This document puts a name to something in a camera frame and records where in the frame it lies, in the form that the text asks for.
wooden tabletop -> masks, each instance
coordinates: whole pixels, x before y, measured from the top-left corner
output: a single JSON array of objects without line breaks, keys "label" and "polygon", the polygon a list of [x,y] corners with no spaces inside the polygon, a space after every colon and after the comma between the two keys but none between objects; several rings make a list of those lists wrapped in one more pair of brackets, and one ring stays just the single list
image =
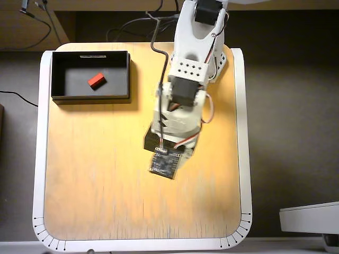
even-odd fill
[{"label": "wooden tabletop", "polygon": [[[156,43],[173,51],[173,43]],[[149,43],[70,43],[57,51],[128,50],[131,104],[50,100],[44,222],[60,240],[220,238],[240,223],[233,55],[208,93],[215,116],[175,180],[143,149],[164,57]],[[209,114],[206,103],[203,115]]]}]

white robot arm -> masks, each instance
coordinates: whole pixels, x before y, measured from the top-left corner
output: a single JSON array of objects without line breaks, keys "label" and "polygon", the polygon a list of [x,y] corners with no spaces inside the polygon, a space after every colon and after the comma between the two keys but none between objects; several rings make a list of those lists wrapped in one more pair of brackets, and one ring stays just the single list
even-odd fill
[{"label": "white robot arm", "polygon": [[204,123],[202,109],[205,99],[210,98],[207,86],[217,80],[227,61],[223,52],[227,4],[228,0],[183,3],[168,82],[159,85],[153,122],[145,136],[144,148],[156,152],[150,169],[153,173],[173,178],[197,145]]}]

black cord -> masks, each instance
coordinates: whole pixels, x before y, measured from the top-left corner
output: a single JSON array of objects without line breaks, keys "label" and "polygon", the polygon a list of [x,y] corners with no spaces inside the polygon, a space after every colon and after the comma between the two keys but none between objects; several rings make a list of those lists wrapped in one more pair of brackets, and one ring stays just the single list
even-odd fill
[{"label": "black cord", "polygon": [[30,49],[30,48],[33,48],[33,47],[35,47],[36,45],[40,44],[40,43],[41,43],[44,39],[46,39],[47,36],[50,34],[52,28],[51,28],[51,26],[50,26],[47,22],[45,22],[45,21],[39,19],[38,17],[35,17],[35,16],[34,16],[33,14],[31,14],[31,13],[28,13],[28,12],[22,12],[22,13],[25,14],[25,15],[27,15],[27,16],[29,16],[29,17],[31,17],[31,18],[33,18],[33,19],[35,19],[35,20],[37,20],[37,21],[39,21],[39,22],[41,22],[41,23],[43,23],[43,24],[45,24],[46,26],[48,26],[48,32],[47,32],[47,34],[46,34],[44,37],[42,37],[42,38],[40,39],[40,41],[34,43],[33,45],[30,45],[30,46],[27,46],[27,47],[24,47],[24,48],[10,48],[10,47],[5,47],[5,48],[0,48],[0,50],[25,50],[25,49]]},{"label": "black cord", "polygon": [[57,38],[58,38],[59,44],[61,45],[62,43],[61,43],[60,37],[59,37],[58,32],[57,32],[57,30],[56,30],[56,28],[55,28],[55,25],[54,25],[54,22],[53,22],[53,20],[52,20],[52,17],[51,17],[51,15],[49,14],[49,11],[48,11],[48,9],[47,9],[47,1],[46,1],[46,0],[43,0],[42,2],[43,2],[44,10],[46,11],[46,13],[47,13],[47,15],[48,15],[48,18],[49,18],[49,20],[50,20],[50,22],[51,22],[51,24],[52,24],[52,26],[53,26],[54,33],[55,33],[55,35],[56,35]]},{"label": "black cord", "polygon": [[178,0],[174,0],[175,1],[175,11],[177,12],[177,14],[179,14],[179,4],[178,4]]},{"label": "black cord", "polygon": [[151,13],[154,14],[158,12],[163,7],[163,3],[164,3],[164,0],[160,0],[160,6],[155,11],[152,11]]},{"label": "black cord", "polygon": [[[110,32],[114,32],[114,31],[120,31],[120,29],[119,28],[111,28],[110,29]],[[130,35],[134,35],[134,36],[138,36],[138,37],[143,37],[143,38],[146,37],[145,34],[134,33],[134,32],[131,32],[131,31],[126,31],[126,30],[122,30],[121,32],[126,33],[126,34],[130,34]]]},{"label": "black cord", "polygon": [[34,104],[34,103],[28,101],[27,99],[25,99],[24,97],[22,97],[20,94],[18,94],[18,93],[16,93],[16,92],[0,91],[0,93],[4,93],[4,94],[15,94],[15,95],[19,96],[20,98],[22,98],[25,102],[27,102],[27,103],[29,103],[29,104],[35,106],[35,107],[38,107],[37,104]]},{"label": "black cord", "polygon": [[[167,16],[167,17],[157,17],[157,19],[160,19],[160,20],[172,20],[172,21],[175,21],[177,20],[179,17],[178,15],[172,15],[172,16]],[[142,34],[136,34],[136,33],[132,33],[132,32],[129,32],[129,31],[125,31],[125,28],[127,28],[128,26],[132,25],[133,23],[137,22],[137,21],[145,21],[145,20],[151,20],[150,17],[140,17],[138,19],[134,19],[134,20],[131,20],[131,21],[128,21],[126,22],[124,25],[122,25],[120,28],[111,28],[111,29],[108,29],[107,32],[106,32],[106,42],[109,42],[110,39],[109,39],[109,35],[111,32],[113,31],[119,31],[118,34],[115,36],[114,38],[114,42],[117,42],[118,41],[118,38],[120,37],[121,33],[123,32],[126,32],[126,33],[129,33],[129,34],[132,34],[132,35],[136,35],[136,36],[143,36],[143,37],[146,37],[148,38],[148,35],[142,35]]]},{"label": "black cord", "polygon": [[[151,18],[149,17],[140,17],[138,19],[134,19],[134,20],[131,20],[129,22],[126,22],[124,25],[122,25],[120,28],[119,28],[119,33],[117,34],[117,36],[114,38],[114,42],[116,42],[121,34],[121,32],[123,31],[124,28],[128,27],[129,25],[133,24],[134,22],[137,22],[137,21],[143,21],[143,20],[151,20]],[[108,29],[107,32],[106,32],[106,42],[109,42],[109,35],[112,31],[116,30],[117,28],[111,28],[111,29]]]},{"label": "black cord", "polygon": [[155,39],[157,37],[157,33],[158,33],[158,30],[159,30],[159,26],[160,26],[160,19],[153,17],[149,13],[147,13],[147,15],[151,19],[153,19],[153,20],[155,20],[157,22],[157,25],[155,27],[152,40],[150,42],[150,47],[152,48],[153,51],[155,51],[157,53],[160,53],[160,54],[163,54],[165,56],[165,63],[164,63],[164,67],[163,67],[163,71],[162,71],[162,74],[161,74],[161,78],[160,78],[160,81],[159,81],[159,87],[158,87],[158,95],[159,95],[159,103],[158,103],[159,109],[158,110],[159,110],[159,125],[160,125],[159,126],[159,128],[160,128],[160,148],[163,148],[164,132],[163,132],[163,125],[162,125],[162,118],[163,118],[163,115],[162,115],[162,93],[163,93],[163,81],[164,81],[165,71],[166,71],[166,67],[167,67],[167,64],[168,64],[168,53],[166,51],[159,50],[159,49],[156,49],[154,47],[154,42],[155,42]]},{"label": "black cord", "polygon": [[[159,27],[159,32],[158,34],[161,34],[163,32],[165,32],[174,22],[176,22],[176,20],[171,20],[171,21],[168,21],[168,22],[165,22],[164,24],[162,24],[160,27]],[[150,35],[152,35],[154,33],[154,30],[151,31],[147,36],[146,38],[148,39]]]}]

red block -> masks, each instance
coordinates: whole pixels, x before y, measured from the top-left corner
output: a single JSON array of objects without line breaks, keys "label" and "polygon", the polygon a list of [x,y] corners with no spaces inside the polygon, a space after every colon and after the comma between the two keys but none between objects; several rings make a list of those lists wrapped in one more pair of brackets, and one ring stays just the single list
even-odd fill
[{"label": "red block", "polygon": [[92,89],[96,89],[99,85],[101,85],[103,82],[105,82],[105,77],[102,75],[101,72],[99,72],[97,75],[95,75],[93,78],[91,78],[88,83]]}]

black tray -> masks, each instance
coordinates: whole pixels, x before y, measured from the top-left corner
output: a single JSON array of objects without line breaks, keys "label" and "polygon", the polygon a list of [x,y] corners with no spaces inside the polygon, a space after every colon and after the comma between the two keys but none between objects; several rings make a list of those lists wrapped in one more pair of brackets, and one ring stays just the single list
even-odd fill
[{"label": "black tray", "polygon": [[[51,96],[57,104],[131,103],[127,51],[53,52]],[[101,72],[106,83],[88,80]]]}]

